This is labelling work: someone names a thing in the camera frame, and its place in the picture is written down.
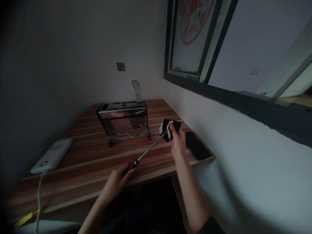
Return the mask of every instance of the dark floor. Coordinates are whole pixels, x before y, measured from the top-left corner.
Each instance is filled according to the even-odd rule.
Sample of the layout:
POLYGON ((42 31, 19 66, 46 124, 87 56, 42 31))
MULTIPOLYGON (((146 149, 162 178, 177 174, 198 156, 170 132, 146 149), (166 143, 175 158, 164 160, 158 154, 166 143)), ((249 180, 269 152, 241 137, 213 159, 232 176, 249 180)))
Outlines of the dark floor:
MULTIPOLYGON (((138 220, 127 228, 130 233, 134 230, 135 233, 149 233, 151 230, 168 234, 186 233, 170 177, 144 185, 141 193, 133 193, 132 190, 121 193, 107 207, 102 225, 111 223, 125 213, 128 213, 127 223, 131 219, 138 220)), ((121 228, 112 233, 125 232, 121 228)))

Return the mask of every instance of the smartphone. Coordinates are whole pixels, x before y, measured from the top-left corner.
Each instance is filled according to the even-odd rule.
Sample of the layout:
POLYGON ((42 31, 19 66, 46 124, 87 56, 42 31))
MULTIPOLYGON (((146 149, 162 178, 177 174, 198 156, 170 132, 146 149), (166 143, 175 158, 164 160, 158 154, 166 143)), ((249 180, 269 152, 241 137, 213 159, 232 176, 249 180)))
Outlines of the smartphone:
POLYGON ((211 157, 211 153, 203 146, 194 133, 186 132, 185 142, 198 161, 211 157))

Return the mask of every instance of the window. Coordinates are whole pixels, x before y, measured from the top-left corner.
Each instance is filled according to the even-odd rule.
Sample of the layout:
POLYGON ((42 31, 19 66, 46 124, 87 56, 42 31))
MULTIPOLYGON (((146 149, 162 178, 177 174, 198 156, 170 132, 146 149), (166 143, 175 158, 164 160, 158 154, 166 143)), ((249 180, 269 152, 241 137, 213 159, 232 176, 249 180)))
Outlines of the window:
POLYGON ((164 79, 312 146, 312 2, 168 1, 164 79))

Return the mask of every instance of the black window frame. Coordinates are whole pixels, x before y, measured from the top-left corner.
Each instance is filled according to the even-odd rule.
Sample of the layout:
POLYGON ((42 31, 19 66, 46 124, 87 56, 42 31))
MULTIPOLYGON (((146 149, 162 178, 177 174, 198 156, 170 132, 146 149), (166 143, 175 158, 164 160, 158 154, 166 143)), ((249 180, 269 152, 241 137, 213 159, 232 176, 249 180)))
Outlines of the black window frame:
POLYGON ((312 113, 281 106, 271 101, 258 99, 207 84, 212 74, 218 54, 221 50, 221 46, 230 25, 237 2, 238 0, 232 0, 231 2, 215 52, 213 54, 205 83, 203 84, 168 73, 172 9, 174 4, 173 0, 168 0, 163 78, 186 90, 238 110, 242 114, 267 125, 284 136, 312 148, 312 113))

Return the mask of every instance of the hand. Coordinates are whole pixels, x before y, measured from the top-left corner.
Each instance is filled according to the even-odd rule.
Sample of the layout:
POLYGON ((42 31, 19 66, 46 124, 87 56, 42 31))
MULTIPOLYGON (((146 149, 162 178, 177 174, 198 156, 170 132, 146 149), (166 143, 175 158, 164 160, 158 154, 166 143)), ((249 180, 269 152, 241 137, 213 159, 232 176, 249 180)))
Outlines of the hand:
POLYGON ((177 133, 173 124, 170 125, 170 130, 173 135, 171 141, 171 152, 175 161, 185 157, 185 133, 180 129, 177 133))
POLYGON ((121 192, 124 184, 133 174, 135 168, 128 171, 124 177, 121 177, 123 171, 129 165, 130 163, 126 162, 125 164, 121 165, 119 168, 113 169, 113 171, 111 172, 100 196, 98 197, 98 199, 103 205, 107 206, 109 203, 111 203, 115 199, 115 197, 117 197, 117 195, 121 192))

